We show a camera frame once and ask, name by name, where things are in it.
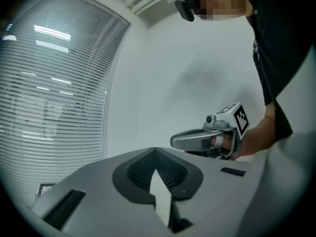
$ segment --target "window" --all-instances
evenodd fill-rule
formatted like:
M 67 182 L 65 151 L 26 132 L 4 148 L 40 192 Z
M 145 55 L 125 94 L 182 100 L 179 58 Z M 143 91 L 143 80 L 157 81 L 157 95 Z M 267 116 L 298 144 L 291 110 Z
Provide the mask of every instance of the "window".
M 103 116 L 118 46 L 129 26 L 92 0 L 28 1 L 0 47 L 0 174 L 34 202 L 103 159 Z

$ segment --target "black shirt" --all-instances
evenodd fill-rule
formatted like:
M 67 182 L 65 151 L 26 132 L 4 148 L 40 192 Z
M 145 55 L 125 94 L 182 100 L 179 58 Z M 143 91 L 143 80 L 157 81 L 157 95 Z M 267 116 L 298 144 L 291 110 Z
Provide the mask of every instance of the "black shirt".
M 276 140 L 292 133 L 276 97 L 300 68 L 314 34 L 308 22 L 311 0 L 249 0 L 253 15 L 247 17 L 255 34 L 253 59 L 263 89 L 265 105 L 276 107 Z

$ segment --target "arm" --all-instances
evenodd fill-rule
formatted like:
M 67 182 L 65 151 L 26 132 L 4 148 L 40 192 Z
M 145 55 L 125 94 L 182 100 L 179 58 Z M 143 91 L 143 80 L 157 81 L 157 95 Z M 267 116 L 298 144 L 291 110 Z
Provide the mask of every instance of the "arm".
M 231 159 L 237 159 L 240 156 L 250 156 L 256 152 L 270 148 L 275 142 L 275 106 L 273 102 L 266 106 L 265 117 L 253 129 L 246 132 L 242 139 L 241 148 L 232 155 Z M 223 147 L 229 150 L 232 146 L 230 139 L 224 139 Z

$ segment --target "man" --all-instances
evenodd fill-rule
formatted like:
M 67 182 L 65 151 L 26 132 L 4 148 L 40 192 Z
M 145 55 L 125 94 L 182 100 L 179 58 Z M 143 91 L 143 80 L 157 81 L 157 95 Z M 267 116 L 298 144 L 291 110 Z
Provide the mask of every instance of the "man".
M 253 155 L 288 137 L 291 127 L 276 101 L 304 61 L 314 39 L 312 0 L 187 0 L 189 9 L 206 20 L 246 16 L 253 28 L 253 59 L 263 89 L 266 112 L 260 123 L 245 134 L 231 159 Z M 231 148 L 224 136 L 222 146 Z

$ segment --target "window blind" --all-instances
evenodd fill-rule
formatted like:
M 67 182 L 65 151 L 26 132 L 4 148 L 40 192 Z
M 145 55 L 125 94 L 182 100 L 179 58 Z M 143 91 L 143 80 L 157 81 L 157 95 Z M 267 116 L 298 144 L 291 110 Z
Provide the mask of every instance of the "window blind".
M 92 0 L 38 0 L 0 45 L 0 174 L 14 199 L 34 202 L 103 159 L 103 116 L 118 46 L 129 26 Z

